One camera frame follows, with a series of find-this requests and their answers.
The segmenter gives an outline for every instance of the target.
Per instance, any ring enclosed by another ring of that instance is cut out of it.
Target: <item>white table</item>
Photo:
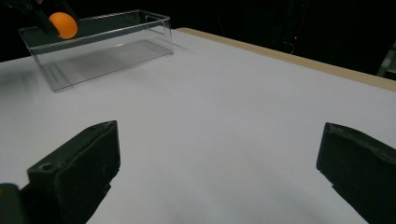
[[[319,144],[333,122],[396,147],[395,91],[173,41],[172,56],[58,93],[33,58],[0,63],[0,183],[25,186],[31,165],[115,119],[120,172],[89,223],[365,223],[316,169]]]

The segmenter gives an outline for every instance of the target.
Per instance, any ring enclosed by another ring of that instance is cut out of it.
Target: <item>black object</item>
[[[77,24],[79,22],[76,12],[64,0],[43,0],[40,4],[35,0],[0,0],[0,5],[17,9],[32,20],[46,35],[57,36],[59,34],[49,20],[50,15],[54,12],[64,12],[70,15]]]
[[[396,223],[396,150],[357,130],[326,123],[317,168],[367,222]]]
[[[93,125],[30,167],[23,189],[0,185],[0,223],[86,223],[119,169],[117,122]]]

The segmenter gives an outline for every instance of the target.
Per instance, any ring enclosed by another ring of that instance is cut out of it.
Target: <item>clear plastic container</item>
[[[71,39],[19,33],[54,92],[173,54],[170,18],[144,10],[80,19]]]

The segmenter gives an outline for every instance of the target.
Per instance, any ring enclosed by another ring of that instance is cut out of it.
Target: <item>dark background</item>
[[[323,63],[375,75],[396,39],[394,0],[264,0],[260,5],[68,0],[80,18],[132,9],[171,17],[189,27]],[[33,23],[0,7],[0,62],[30,56],[18,29]]]

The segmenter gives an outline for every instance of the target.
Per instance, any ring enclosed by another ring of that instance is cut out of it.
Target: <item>ping pong ball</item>
[[[49,20],[58,30],[61,38],[69,39],[76,35],[77,23],[70,15],[64,12],[55,12],[49,16]]]

